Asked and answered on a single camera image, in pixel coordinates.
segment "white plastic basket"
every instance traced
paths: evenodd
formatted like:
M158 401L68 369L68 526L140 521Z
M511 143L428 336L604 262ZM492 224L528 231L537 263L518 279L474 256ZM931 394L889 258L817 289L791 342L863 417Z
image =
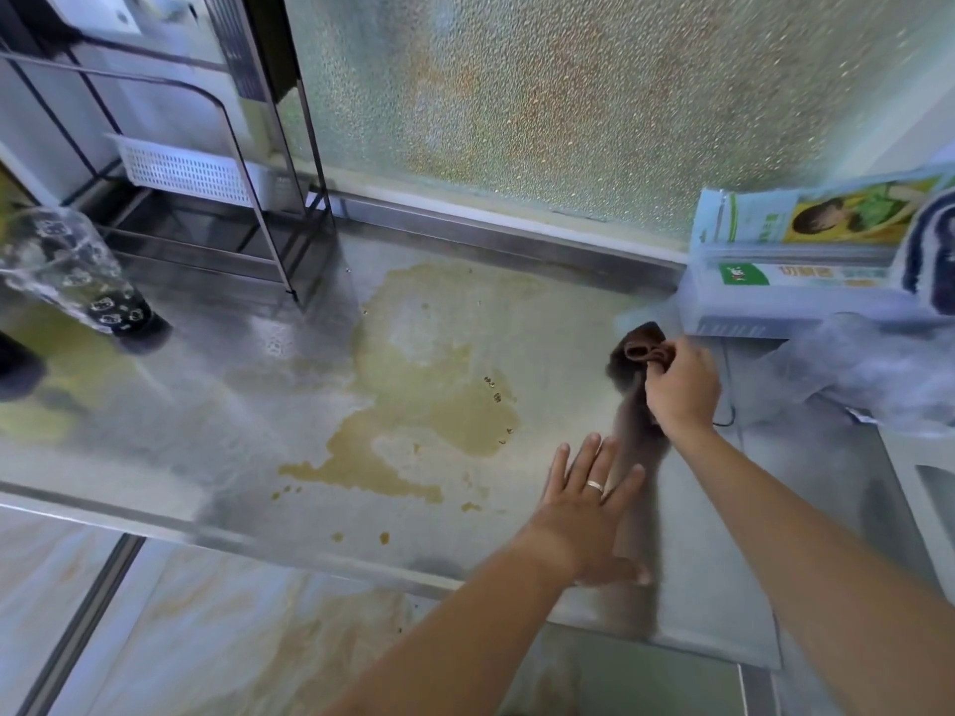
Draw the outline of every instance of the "white plastic basket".
M146 140L112 135L126 178L137 186L194 195L197 198L252 207L234 158L174 148ZM259 204L267 211L294 205L291 179L268 166L245 163ZM307 183L299 181L303 192Z

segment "frosted glass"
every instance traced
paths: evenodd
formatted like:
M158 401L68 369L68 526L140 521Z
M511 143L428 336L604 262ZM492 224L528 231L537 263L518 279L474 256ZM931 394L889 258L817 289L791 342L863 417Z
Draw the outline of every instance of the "frosted glass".
M703 186L824 179L952 0L286 3L327 166L685 238Z

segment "black metal rack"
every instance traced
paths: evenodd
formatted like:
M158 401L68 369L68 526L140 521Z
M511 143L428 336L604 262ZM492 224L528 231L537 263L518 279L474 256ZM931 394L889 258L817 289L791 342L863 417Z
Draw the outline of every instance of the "black metal rack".
M290 54L286 55L284 60L286 67L293 70L293 74L295 76L294 86L297 89L299 103L304 114L308 142L311 148L312 162L316 169L316 176L309 185L309 193L313 193L310 204L306 204L307 196L303 194L298 185L295 185L295 182L300 180L302 175L295 171L294 163L285 136L285 131L283 130L282 123L279 119L274 89L270 83L266 66L262 61L261 56L257 54L258 47L256 44L255 34L252 24L248 19L245 3L243 0L216 0L216 3L220 6L220 13L226 15L228 19L233 22L232 26L235 29L230 31L232 34L230 45L242 47L242 52L245 56L245 66L247 68L247 70L242 71L242 74L245 76L244 86L246 88L250 87L251 83L247 78L252 75L256 76L257 79L252 81L258 84L257 86L252 86L256 90L254 99L261 103L265 103L268 106L269 121L272 131L274 131L276 139L281 142L280 153L282 154L286 165L285 173L288 176L288 179L293 182L292 188L298 193L297 195L293 195L293 198L295 199L295 205L298 209L298 214L295 216L296 220L293 223L291 232L287 236L281 248L277 244L276 237L273 235L272 229L270 227L269 216L262 207L259 197L255 191L255 187L252 183L252 179L247 168L245 167L245 156L243 155L240 148L235 128L232 125L232 121L229 119L225 105L216 95L213 95L208 90L202 89L198 86L172 78L141 75L128 72L104 71L96 68L85 67L79 64L78 59L70 49L64 53L70 60L69 63L57 62L41 57L17 54L9 51L0 51L0 59L6 60L12 66L14 72L30 91L30 94L33 96L39 106L42 107L46 116L48 116L53 122L57 131L59 131L63 139L67 142L70 148L77 155L80 162L90 173L90 179L86 183L84 183L77 191L74 191L64 198L63 201L61 201L61 205L63 206L74 205L80 197L82 197L86 192L100 182L126 182L126 179L119 178L114 175L115 171L120 167L121 160L119 158L115 158L102 169L97 169L94 167L90 162L89 157L84 154L81 146L79 146L78 142L70 135L69 131L56 115L55 111L44 99L42 93L30 81L30 77L24 71L24 66L36 66L40 68L71 71L76 73L82 80L86 89L89 91L89 94L93 100L96 102L97 107L102 112L106 121L109 123L110 128L118 135L123 135L122 129L115 120L115 117L113 116L109 107L106 105L102 96L96 89L96 85L93 83L94 78L108 78L113 80L143 83L152 86L178 88L180 90L187 90L208 101L213 107L216 108L220 115L221 122L224 124L224 131L227 132L225 139L229 147L229 152L232 158L235 160L236 168L240 178L242 179L245 193L248 196L248 199L251 202L252 210L255 213L256 222L252 227L249 228L246 235L240 241L238 247L235 249L224 249L215 246L199 245L197 243L186 241L159 239L159 237L154 237L150 234L138 233L120 228L122 222L125 220L125 217L132 213L136 206L139 203L142 203L149 196L151 189L140 189L133 197L132 201L130 201L130 203L123 209L123 211L119 215L113 216L112 220L109 222L110 225L100 227L102 233L104 234L104 238L109 240L112 237L120 236L134 239L158 239L161 240L163 244L169 244L178 248L184 255L182 257L178 257L179 259L177 261L171 261L170 259L162 259L143 254L131 254L125 251L117 252L121 255L131 256L133 258L155 259L156 261L177 264L201 271L211 271L225 275L235 275L239 277L271 281L273 279L230 271L225 265L220 266L213 264L200 266L197 264L189 264L183 261L183 259L188 258L190 253L202 252L204 255L218 255L218 258L223 262L240 260L247 262L268 263L269 259L245 252L245 248L248 246L249 242L253 240L258 231L261 231L269 248L271 263L274 264L278 272L278 281L276 282L280 282L286 288L286 291L292 296L293 300L298 302L299 296L295 290L295 287L292 285L291 280L302 263L302 260L307 253L308 247L312 243L312 240L314 240L314 231L316 229L321 230L326 225L328 225L332 233L334 233L335 230L334 216L331 213L331 204L328 198L328 185L322 170L321 156L318 152L315 131L311 123L311 115L308 109L307 97L304 90L304 83L302 82L301 71L298 67L298 61L294 54L294 49L290 47L291 41L289 35L286 40L286 44L289 46ZM210 13L212 13L212 11L213 7L210 5ZM281 4L278 6L278 12L281 13L281 16L285 15L284 7ZM216 24L215 20L213 20L213 24L221 35L221 24ZM220 65L218 63L211 63L209 61L196 60L193 58L180 57L177 55L168 55L138 46L113 43L85 35L81 36L80 42L86 45L112 49L130 55L159 59L174 65L185 65L229 74L232 76L233 80L236 81L237 87L241 88L238 85L238 82L240 81L236 80L236 75L239 73L236 70L233 70L234 65Z

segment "plastic bag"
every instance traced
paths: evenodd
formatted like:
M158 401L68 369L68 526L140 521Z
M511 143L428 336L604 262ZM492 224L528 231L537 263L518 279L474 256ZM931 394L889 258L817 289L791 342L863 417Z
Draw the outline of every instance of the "plastic bag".
M900 433L955 434L955 326L907 334L835 314L759 359L753 373L761 402L750 421L818 393Z

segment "metal shelf rack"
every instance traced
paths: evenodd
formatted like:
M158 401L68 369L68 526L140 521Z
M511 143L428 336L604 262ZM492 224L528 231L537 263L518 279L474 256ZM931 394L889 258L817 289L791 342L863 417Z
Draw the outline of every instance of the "metal shelf rack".
M245 33L246 33L246 43L251 46L252 49L255 49L255 41L251 32L250 27L245 21ZM153 50L148 50L145 48L137 46L129 46L118 43L111 43L108 41L102 41L96 38L83 37L82 42L87 45L100 46L113 50L118 50L120 52L128 53L131 55L138 55L143 57L149 57L154 59L164 60L170 64L176 65L185 65L197 68L204 68L208 70L215 70L225 74L230 74L229 69L226 66L222 66L216 63L210 63L209 61L194 60L192 58L185 58L173 55L166 55L161 52L156 52ZM279 281L286 289L286 292L289 293L293 300L296 303L299 303L299 295L295 290L295 287L292 285L291 280L293 275L295 275L298 270L302 260L304 259L305 254L312 241L314 240L314 232L317 230L322 230L323 227L328 226L332 233L335 232L335 222L334 216L331 213L331 204L328 197L328 185L326 183L325 175L322 170L321 156L318 152L318 145L315 139L315 131L311 123L311 115L308 109L307 98L304 91L304 84L302 82L301 71L297 70L297 60L295 62L297 80L296 87L298 90L298 98L300 105L302 106L302 112L304 114L304 121L306 125L306 131L308 134L308 142L311 148L312 162L317 171L317 175L309 187L309 195L311 195L311 203L306 204L308 196L305 196L298 186L292 185L292 188L295 189L298 194L293 195L295 199L295 205L298 208L298 215L296 216L296 221L293 224L290 234L286 238L285 243L279 247L276 242L276 237L273 235L272 229L269 224L269 215L263 209L260 202L259 196L256 193L255 187L253 186L252 179L249 175L248 170L245 167L245 156L242 153L242 150L239 145L238 138L236 136L235 128L232 125L232 121L229 119L228 112L226 111L225 105L222 101L216 96L209 93L208 90L202 89L198 86L185 83L180 80L175 80L171 78L156 77L151 75L142 75L137 73L129 72L118 72L118 71L105 71L99 70L96 68L89 68L79 64L78 59L72 53L72 51L66 52L67 57L70 59L69 63L56 62L53 60L47 60L40 57L31 57L29 55L21 55L13 52L2 51L0 50L0 59L6 60L12 66L13 70L24 83L27 89L30 91L30 94L36 100L36 102L42 107L44 113L51 119L56 127L57 131L62 135L64 140L68 145L73 149L74 153L78 156L80 162L83 166L90 172L90 179L83 184L77 191L74 191L68 195L61 205L71 206L74 205L78 199L89 191L97 183L103 181L113 181L113 182L126 182L124 178L118 178L114 175L114 172L120 167L121 161L119 158L114 159L108 165L102 169L95 168L87 155L84 154L82 148L79 146L78 142L70 135L69 131L63 125L62 121L56 115L55 111L50 107L47 101L44 99L43 95L36 88L36 86L30 81L30 77L23 70L24 66L36 66L40 68L46 68L51 70L59 71L70 71L76 73L79 78L83 81L84 86L89 91L91 97L96 102L96 105L102 112L103 116L110 125L110 128L114 133L122 135L122 129L120 125L115 120L112 112L109 107L106 105L102 96L96 89L96 85L93 83L94 78L109 78L113 80L121 81L130 81L136 83L143 83L152 86L166 86L172 88L178 88L180 90L187 90L195 95L198 95L208 101L213 107L216 108L221 122L223 124L223 130L226 132L225 140L228 144L229 152L232 158L235 160L236 169L239 173L240 178L242 179L243 187L245 193L248 196L249 201L251 202L251 207L255 213L256 223L248 230L246 235L243 237L242 241L239 243L238 247L234 250L227 250L223 248L217 248L214 246L204 246L197 243L191 243L187 241L179 240L170 240L164 239L161 237L156 237L151 234L144 234L135 231L129 231L124 228L120 228L122 222L125 218L132 213L137 205L142 203L151 193L151 189L140 189L129 204L124 207L123 211L119 215L113 216L110 225L101 226L100 229L104 234L104 238L112 238L113 236L126 236L133 239L154 239L161 240L163 244L171 245L179 248L183 252L185 258L187 258L190 252L198 253L202 252L203 254L216 254L224 261L248 261L248 262L267 262L267 259L264 259L259 256L248 254L245 252L245 248L248 246L249 242L254 239L258 231L261 231L266 243L269 248L269 255L271 262L274 264L276 271L278 273ZM257 72L260 76L260 84L263 89L268 90L268 80L266 80L266 73L261 64L256 66ZM272 98L271 93L265 96L267 98L264 101L267 106L269 106L269 120L271 123L272 130L275 132L277 138L281 142L282 157L286 165L286 175L289 180L297 181L301 179L301 175L295 171L292 157L289 151L288 142L285 136L285 131L282 128L281 121L279 120L278 109L275 104L275 100ZM304 237L301 245L296 247L296 244L299 244L300 240ZM170 264L176 264L180 266L185 266L188 268L197 269L200 271L210 271L218 274L225 275L234 275L245 278L255 278L258 280L270 281L272 279L263 278L256 275L247 275L240 274L229 271L226 267L220 266L199 266L196 264L188 264L184 261L170 261L168 259L160 259L157 257L145 256L142 254L131 254L129 252L118 252L125 256L130 256L132 258L146 258L154 259L156 261L163 261Z

